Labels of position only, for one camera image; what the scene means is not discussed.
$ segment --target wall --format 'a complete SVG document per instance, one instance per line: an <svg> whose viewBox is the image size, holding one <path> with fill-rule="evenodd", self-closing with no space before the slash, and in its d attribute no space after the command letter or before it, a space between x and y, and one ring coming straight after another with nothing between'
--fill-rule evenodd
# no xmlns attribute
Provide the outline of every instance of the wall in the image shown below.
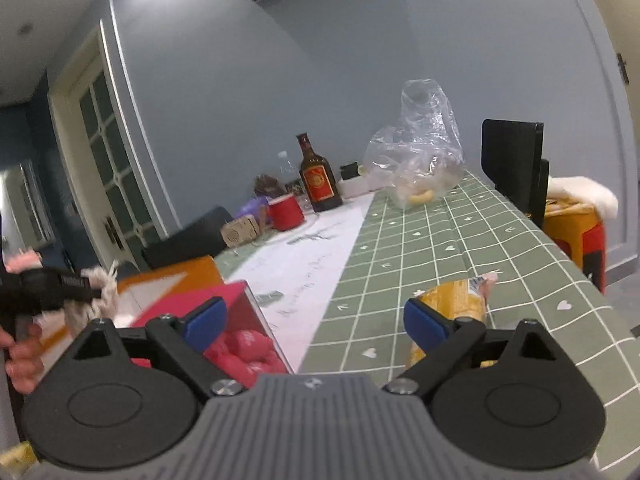
<svg viewBox="0 0 640 480"><path fill-rule="evenodd" d="M51 265L55 258L55 264L60 265L63 262L60 254L64 249L79 270L97 265L98 259L76 212L66 179L49 114L48 90L46 77L43 77L25 106L30 136L36 146L33 165L56 231L55 247L43 254L43 258L48 258Z"/></svg>
<svg viewBox="0 0 640 480"><path fill-rule="evenodd" d="M482 120L543 121L552 173L590 176L621 200L610 261L637 254L630 118L593 0L97 0L50 81L100 20L129 138L169 224L237 208L279 150L298 153L297 133L335 168L362 159L398 116L402 82L430 76L472 170Z"/></svg>
<svg viewBox="0 0 640 480"><path fill-rule="evenodd" d="M640 0L594 0L607 25L611 43L626 60L626 86L631 117L640 147Z"/></svg>
<svg viewBox="0 0 640 480"><path fill-rule="evenodd" d="M0 172L20 164L34 155L31 134L27 123L26 106L17 105L0 109ZM3 252L13 254L24 248L22 237L2 186L2 236L7 239Z"/></svg>
<svg viewBox="0 0 640 480"><path fill-rule="evenodd" d="M30 159L34 153L27 107L0 108L0 171Z"/></svg>

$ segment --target ceiling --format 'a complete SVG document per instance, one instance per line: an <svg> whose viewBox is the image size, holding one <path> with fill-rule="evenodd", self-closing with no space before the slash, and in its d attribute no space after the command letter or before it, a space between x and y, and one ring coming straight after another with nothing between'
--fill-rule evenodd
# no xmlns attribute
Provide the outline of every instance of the ceiling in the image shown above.
<svg viewBox="0 0 640 480"><path fill-rule="evenodd" d="M93 0L0 0L0 107L28 101Z"/></svg>

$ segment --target snack bag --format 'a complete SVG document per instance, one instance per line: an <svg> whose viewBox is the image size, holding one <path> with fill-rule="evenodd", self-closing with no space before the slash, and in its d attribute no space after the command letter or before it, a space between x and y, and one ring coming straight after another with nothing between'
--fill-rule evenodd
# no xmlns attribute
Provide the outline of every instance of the snack bag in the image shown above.
<svg viewBox="0 0 640 480"><path fill-rule="evenodd" d="M487 300L497 281L498 275L488 272L468 280L441 283L418 296L418 299L448 319L467 316L485 323ZM416 343L412 343L409 366L415 365L423 357L425 353Z"/></svg>
<svg viewBox="0 0 640 480"><path fill-rule="evenodd" d="M363 167L370 189L384 187L394 204L406 209L433 202L460 184L465 161L451 104L436 80L405 82L400 102L398 122L371 138Z"/></svg>

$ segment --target metal screw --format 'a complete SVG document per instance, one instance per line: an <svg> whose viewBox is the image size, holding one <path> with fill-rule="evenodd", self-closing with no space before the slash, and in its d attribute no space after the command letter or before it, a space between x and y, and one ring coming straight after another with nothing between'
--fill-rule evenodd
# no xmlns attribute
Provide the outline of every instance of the metal screw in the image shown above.
<svg viewBox="0 0 640 480"><path fill-rule="evenodd" d="M390 394L412 395L418 391L418 383L413 379L398 377L385 386Z"/></svg>
<svg viewBox="0 0 640 480"><path fill-rule="evenodd" d="M234 379L220 379L211 385L211 391L220 397L231 397L244 390L244 386Z"/></svg>

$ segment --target blue gripper pad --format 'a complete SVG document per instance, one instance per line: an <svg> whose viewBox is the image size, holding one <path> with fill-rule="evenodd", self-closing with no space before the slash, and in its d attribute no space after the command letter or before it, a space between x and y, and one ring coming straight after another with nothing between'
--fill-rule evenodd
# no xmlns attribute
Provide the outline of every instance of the blue gripper pad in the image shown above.
<svg viewBox="0 0 640 480"><path fill-rule="evenodd" d="M421 306L425 305L419 300L409 300L404 304L404 329L422 351L427 353L447 339L448 331L435 316L428 314L428 307L424 309Z"/></svg>
<svg viewBox="0 0 640 480"><path fill-rule="evenodd" d="M204 352L225 329L226 304L222 298L211 298L187 316L182 337L196 352Z"/></svg>

